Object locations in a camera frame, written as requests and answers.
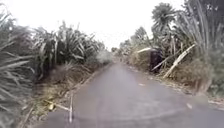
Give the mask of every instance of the sky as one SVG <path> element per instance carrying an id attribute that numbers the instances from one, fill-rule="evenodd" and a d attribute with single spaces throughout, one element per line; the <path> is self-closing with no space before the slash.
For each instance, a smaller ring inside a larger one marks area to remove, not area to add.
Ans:
<path id="1" fill-rule="evenodd" d="M 51 31 L 65 21 L 106 47 L 118 47 L 140 26 L 151 35 L 152 10 L 160 2 L 180 9 L 184 0 L 2 0 L 18 24 Z"/>

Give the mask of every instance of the asphalt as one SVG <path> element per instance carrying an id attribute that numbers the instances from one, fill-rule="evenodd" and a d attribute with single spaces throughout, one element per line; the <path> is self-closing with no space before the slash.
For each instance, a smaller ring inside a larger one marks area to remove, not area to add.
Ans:
<path id="1" fill-rule="evenodd" d="M 113 64 L 74 96 L 72 123 L 58 109 L 36 128 L 224 128 L 224 111 L 162 84 Z"/>

